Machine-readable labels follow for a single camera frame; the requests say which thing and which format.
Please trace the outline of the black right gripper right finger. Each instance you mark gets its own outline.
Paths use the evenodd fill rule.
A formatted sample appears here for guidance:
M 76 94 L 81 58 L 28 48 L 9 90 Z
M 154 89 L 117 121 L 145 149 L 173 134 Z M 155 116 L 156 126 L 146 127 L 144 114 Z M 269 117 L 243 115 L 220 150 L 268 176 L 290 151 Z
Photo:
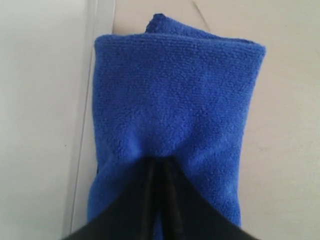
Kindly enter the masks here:
M 229 222 L 196 190 L 177 161 L 160 164 L 161 224 L 165 240 L 246 240 L 248 234 Z

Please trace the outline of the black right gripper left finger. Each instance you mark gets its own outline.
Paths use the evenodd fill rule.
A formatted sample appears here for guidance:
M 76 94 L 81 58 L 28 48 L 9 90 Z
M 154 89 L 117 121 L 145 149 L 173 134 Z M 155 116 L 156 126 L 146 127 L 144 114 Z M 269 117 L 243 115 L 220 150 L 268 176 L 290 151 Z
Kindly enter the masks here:
M 146 157 L 108 208 L 66 240 L 152 240 L 159 211 L 158 163 Z

